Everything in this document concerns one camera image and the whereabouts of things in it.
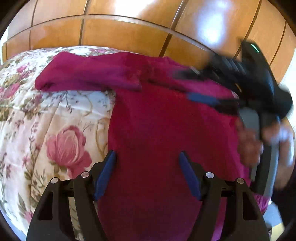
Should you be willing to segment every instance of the green led indicator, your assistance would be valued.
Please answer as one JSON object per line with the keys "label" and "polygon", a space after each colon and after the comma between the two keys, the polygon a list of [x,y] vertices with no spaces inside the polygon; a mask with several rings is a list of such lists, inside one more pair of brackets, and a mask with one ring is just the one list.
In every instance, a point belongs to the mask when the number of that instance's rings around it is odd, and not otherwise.
{"label": "green led indicator", "polygon": [[251,44],[251,45],[257,50],[258,53],[260,53],[259,50],[255,47],[255,45],[253,45],[253,44]]}

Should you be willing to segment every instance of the magenta garment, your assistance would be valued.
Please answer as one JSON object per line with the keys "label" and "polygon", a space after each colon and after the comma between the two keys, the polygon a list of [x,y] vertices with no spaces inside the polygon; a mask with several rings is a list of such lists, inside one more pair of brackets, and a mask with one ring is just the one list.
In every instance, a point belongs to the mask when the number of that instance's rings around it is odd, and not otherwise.
{"label": "magenta garment", "polygon": [[[180,68],[169,58],[131,53],[89,58],[61,53],[36,79],[36,88],[44,91],[116,91],[108,148],[118,158],[98,201],[110,241],[188,238],[201,202],[191,195],[179,167],[182,150],[219,178],[250,183],[237,153],[237,118],[186,98],[187,91],[231,98],[231,91],[211,80],[174,80],[172,72]],[[265,211],[268,199],[255,198]],[[221,235],[225,210],[222,199],[213,240]]]}

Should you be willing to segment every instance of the human hand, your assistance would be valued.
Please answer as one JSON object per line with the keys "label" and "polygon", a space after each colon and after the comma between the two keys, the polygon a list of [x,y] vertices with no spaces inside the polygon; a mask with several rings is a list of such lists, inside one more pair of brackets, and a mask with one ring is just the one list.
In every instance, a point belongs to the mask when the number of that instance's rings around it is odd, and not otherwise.
{"label": "human hand", "polygon": [[[263,153],[263,143],[256,139],[255,132],[244,127],[241,120],[237,120],[236,127],[239,138],[237,150],[241,162],[248,167],[258,165]],[[274,188],[282,189],[290,180],[295,165],[293,132],[287,126],[275,123],[262,130],[262,137],[268,144],[279,144],[279,162]]]}

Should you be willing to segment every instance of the floral quilt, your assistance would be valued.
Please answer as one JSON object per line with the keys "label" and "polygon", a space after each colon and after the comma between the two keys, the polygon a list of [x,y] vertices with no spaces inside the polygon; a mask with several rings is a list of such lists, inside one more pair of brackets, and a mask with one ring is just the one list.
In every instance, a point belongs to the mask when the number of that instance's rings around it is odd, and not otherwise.
{"label": "floral quilt", "polygon": [[[34,88],[36,77],[61,51],[82,56],[119,52],[47,48],[20,53],[0,65],[0,210],[24,234],[51,178],[75,178],[107,154],[112,91],[42,93]],[[73,199],[70,210],[81,240]]]}

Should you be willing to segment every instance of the glossy wood surface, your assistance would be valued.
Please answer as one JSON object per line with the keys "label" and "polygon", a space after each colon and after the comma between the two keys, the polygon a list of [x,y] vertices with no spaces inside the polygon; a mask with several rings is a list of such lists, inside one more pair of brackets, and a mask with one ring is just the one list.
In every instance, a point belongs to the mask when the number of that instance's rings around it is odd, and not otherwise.
{"label": "glossy wood surface", "polygon": [[7,59],[12,56],[30,50],[29,44],[30,30],[25,30],[6,42]]}
{"label": "glossy wood surface", "polygon": [[8,38],[30,28],[36,0],[30,0],[14,17],[8,28]]}
{"label": "glossy wood surface", "polygon": [[3,46],[2,46],[2,59],[3,59],[3,63],[7,60],[7,56],[6,56],[6,43],[4,43]]}
{"label": "glossy wood surface", "polygon": [[33,25],[48,20],[82,15],[87,0],[38,0]]}
{"label": "glossy wood surface", "polygon": [[280,44],[285,19],[268,0],[262,0],[248,40],[255,41],[270,64]]}
{"label": "glossy wood surface", "polygon": [[95,45],[158,57],[167,33],[150,26],[111,19],[85,19],[82,45]]}
{"label": "glossy wood surface", "polygon": [[295,48],[296,48],[296,37],[292,32],[292,29],[290,28],[290,26],[287,24],[284,37],[281,42],[281,46],[279,47],[279,50],[273,62],[270,65],[270,68],[278,83],[281,82],[282,78],[284,77],[290,65]]}
{"label": "glossy wood surface", "polygon": [[176,31],[219,53],[234,56],[259,0],[189,0]]}
{"label": "glossy wood surface", "polygon": [[210,60],[212,52],[203,50],[183,39],[172,36],[164,56],[176,62],[202,69]]}
{"label": "glossy wood surface", "polygon": [[182,0],[92,0],[88,14],[119,15],[170,27]]}
{"label": "glossy wood surface", "polygon": [[31,49],[79,45],[82,19],[72,17],[40,24],[31,30]]}

